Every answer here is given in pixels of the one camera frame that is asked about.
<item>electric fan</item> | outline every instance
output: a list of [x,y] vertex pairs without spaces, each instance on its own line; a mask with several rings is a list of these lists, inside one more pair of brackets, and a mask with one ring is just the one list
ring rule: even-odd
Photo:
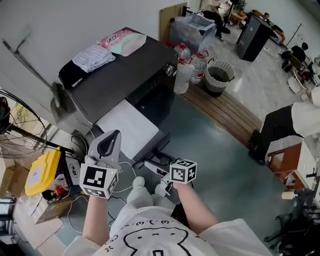
[[[60,147],[47,141],[44,123],[26,103],[0,89],[0,158],[26,158],[46,145]],[[74,152],[65,147],[61,150]]]

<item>black device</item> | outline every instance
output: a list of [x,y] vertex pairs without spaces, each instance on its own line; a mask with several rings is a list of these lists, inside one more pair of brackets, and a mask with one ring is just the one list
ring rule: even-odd
[[240,59],[253,62],[272,33],[268,23],[252,14],[237,41],[236,51]]
[[68,93],[92,124],[122,100],[133,106],[159,85],[174,85],[178,53],[147,36],[145,44],[127,57],[115,54],[116,59],[88,73]]

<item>plastic bag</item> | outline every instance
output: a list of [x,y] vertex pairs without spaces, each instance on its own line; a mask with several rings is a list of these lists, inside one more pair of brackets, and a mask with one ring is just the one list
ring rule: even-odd
[[120,30],[107,36],[99,44],[114,54],[127,57],[143,46],[146,39],[147,36],[145,34],[135,33],[130,30]]

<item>table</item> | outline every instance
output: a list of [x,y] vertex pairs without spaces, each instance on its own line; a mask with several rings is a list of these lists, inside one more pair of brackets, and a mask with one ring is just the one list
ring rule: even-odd
[[289,190],[314,189],[315,177],[308,175],[317,173],[317,162],[304,141],[271,152],[268,154],[268,159],[269,169],[282,180]]
[[241,22],[241,21],[244,21],[244,20],[247,18],[247,15],[245,15],[245,16],[240,16],[239,14],[234,13],[234,12],[232,11],[230,17],[233,17],[235,20],[238,21],[238,24],[237,24],[237,26],[236,26],[236,29],[238,30],[238,29],[239,29],[239,26],[240,26],[240,22]]
[[307,90],[306,83],[302,83],[300,79],[302,78],[297,69],[293,70],[293,76],[288,79],[288,87],[297,95],[300,95]]

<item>white sleeve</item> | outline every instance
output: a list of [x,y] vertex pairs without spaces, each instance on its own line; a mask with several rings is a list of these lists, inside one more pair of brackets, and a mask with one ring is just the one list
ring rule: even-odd
[[211,244],[219,256],[272,256],[243,219],[218,223],[199,236]]
[[92,256],[100,246],[83,236],[77,236],[65,249],[62,256]]

